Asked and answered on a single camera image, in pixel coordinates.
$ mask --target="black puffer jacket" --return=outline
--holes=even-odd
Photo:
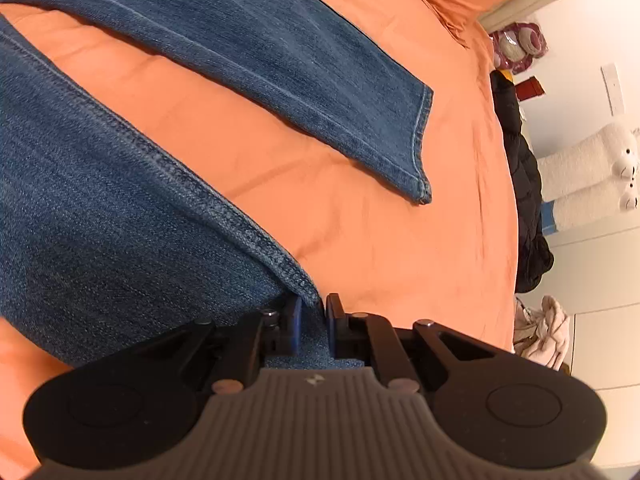
[[[542,182],[536,158],[520,133],[522,121],[513,83],[495,70],[491,73],[491,88],[518,207],[516,292],[529,292],[554,264],[554,256],[542,235]]]

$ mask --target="light switch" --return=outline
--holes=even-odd
[[[622,99],[622,86],[620,86],[620,78],[618,77],[618,69],[615,63],[609,63],[600,67],[604,84],[607,87],[609,95],[609,106],[611,115],[622,115],[625,113],[625,102]]]

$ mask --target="alpaca plush toy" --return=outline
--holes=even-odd
[[[638,208],[639,137],[640,128],[615,122],[538,161],[545,235]]]
[[[637,170],[638,140],[631,128],[616,121],[575,146],[538,159],[542,200],[551,202],[611,176],[631,181]]]
[[[619,212],[638,208],[636,180],[610,177],[595,186],[561,196],[552,204],[557,231],[585,225]]]

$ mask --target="cabinet door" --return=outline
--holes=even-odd
[[[539,308],[551,294],[569,314],[640,303],[640,228],[552,248],[552,269],[525,305]]]
[[[593,463],[620,467],[640,462],[640,384],[598,392],[607,409],[607,429]]]
[[[640,384],[640,304],[574,319],[572,376],[594,390]]]

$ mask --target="bed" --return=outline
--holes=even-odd
[[[415,205],[254,102],[58,10],[0,12],[60,70],[270,233],[348,312],[410,327],[420,318],[511,349],[517,265],[513,187],[494,114],[491,42],[465,46],[425,0],[323,0],[434,92],[422,160],[433,202]],[[219,132],[211,135],[211,122]],[[22,380],[16,369],[31,370]],[[0,323],[0,475],[36,458],[20,433],[27,396],[65,369]]]

